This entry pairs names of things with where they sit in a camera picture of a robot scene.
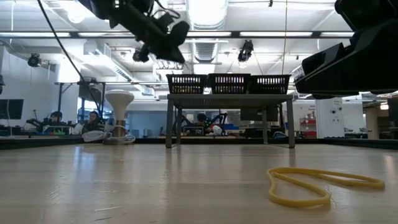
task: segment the desk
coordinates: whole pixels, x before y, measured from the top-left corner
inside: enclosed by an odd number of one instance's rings
[[[264,144],[267,139],[267,113],[268,106],[278,105],[286,102],[287,122],[289,123],[289,147],[295,147],[294,122],[293,122],[293,96],[292,95],[227,95],[227,94],[169,94],[167,95],[167,128],[166,147],[172,147],[172,130],[174,106],[178,109],[177,114],[177,144],[181,143],[181,123],[183,109],[259,109],[262,110],[262,136]]]

